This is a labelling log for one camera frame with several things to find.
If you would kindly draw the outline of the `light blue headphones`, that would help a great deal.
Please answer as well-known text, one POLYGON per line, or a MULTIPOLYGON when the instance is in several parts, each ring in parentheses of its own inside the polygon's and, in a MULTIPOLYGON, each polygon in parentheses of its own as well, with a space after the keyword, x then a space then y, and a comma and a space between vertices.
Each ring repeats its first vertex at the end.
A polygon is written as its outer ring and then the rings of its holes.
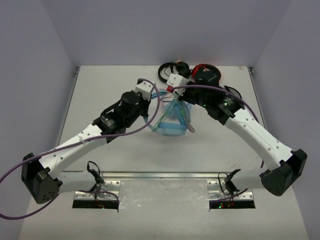
POLYGON ((162 136, 171 137, 184 136, 187 131, 195 133, 195 128, 191 124, 191 113, 187 116, 183 116, 181 113, 178 113, 178 102, 184 101, 178 100, 178 97, 176 95, 175 97, 176 101, 171 106, 174 107, 175 112, 177 113, 177 119, 169 118, 167 112, 163 113, 163 115, 160 117, 160 119, 155 125, 148 125, 152 132, 160 134, 162 136))

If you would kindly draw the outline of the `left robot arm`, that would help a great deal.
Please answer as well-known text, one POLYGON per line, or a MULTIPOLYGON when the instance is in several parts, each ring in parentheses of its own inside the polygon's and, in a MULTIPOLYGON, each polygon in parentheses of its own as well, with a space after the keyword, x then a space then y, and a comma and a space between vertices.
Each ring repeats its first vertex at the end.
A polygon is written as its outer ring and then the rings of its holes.
POLYGON ((87 167, 82 172, 65 172, 77 160, 124 134, 138 117, 148 116, 150 92, 127 91, 114 105, 106 108, 98 118, 80 133, 48 152, 23 158, 21 180, 37 204, 44 204, 58 194, 83 191, 98 192, 105 181, 100 174, 87 167))

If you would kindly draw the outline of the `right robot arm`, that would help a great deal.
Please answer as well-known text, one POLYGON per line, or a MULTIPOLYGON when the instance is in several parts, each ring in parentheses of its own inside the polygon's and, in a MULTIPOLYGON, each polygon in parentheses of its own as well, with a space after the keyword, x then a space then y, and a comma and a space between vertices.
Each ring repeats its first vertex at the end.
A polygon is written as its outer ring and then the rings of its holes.
POLYGON ((275 196, 284 192, 301 176, 307 154, 293 150, 277 140, 249 112, 244 101, 221 88, 215 79, 189 82, 181 99, 206 109, 208 115, 219 121, 243 139, 263 160, 259 169, 232 171, 224 179, 230 194, 244 189, 266 189, 275 196))

